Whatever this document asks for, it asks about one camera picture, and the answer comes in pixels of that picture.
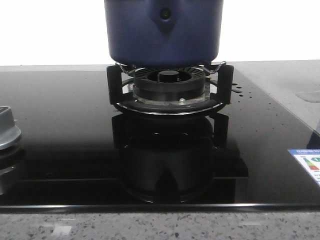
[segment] white wall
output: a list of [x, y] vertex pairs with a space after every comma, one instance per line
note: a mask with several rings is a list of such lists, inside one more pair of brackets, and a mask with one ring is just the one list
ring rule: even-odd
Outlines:
[[[320, 59], [319, 12], [319, 0], [224, 0], [216, 61]], [[0, 0], [0, 66], [113, 62], [103, 0]]]

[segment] silver knob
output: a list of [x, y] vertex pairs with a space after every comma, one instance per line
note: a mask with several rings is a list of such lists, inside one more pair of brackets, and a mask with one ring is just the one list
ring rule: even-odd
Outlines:
[[21, 130], [16, 126], [11, 108], [0, 106], [0, 150], [7, 149], [21, 138]]

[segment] blue pot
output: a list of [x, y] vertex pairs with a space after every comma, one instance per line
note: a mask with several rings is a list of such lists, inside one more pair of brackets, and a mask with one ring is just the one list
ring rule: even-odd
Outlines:
[[116, 62], [187, 67], [218, 55], [223, 0], [104, 0], [104, 5]]

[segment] black glass cooktop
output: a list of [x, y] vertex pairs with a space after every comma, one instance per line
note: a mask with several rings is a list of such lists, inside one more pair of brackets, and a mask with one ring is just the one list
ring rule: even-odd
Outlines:
[[0, 151], [0, 212], [320, 207], [320, 187], [288, 152], [319, 149], [320, 137], [237, 71], [230, 105], [180, 117], [116, 111], [103, 70], [0, 82], [22, 130]]

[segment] burner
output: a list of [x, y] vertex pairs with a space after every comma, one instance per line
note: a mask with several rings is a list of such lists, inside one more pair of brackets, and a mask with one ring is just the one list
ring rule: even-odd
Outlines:
[[[121, 112], [151, 115], [187, 115], [223, 108], [230, 104], [233, 66], [194, 66], [180, 68], [134, 68], [116, 64], [107, 67], [110, 103]], [[122, 72], [130, 79], [123, 80]], [[218, 74], [217, 82], [210, 74]], [[128, 85], [129, 92], [123, 93]], [[210, 92], [210, 84], [216, 93]]]

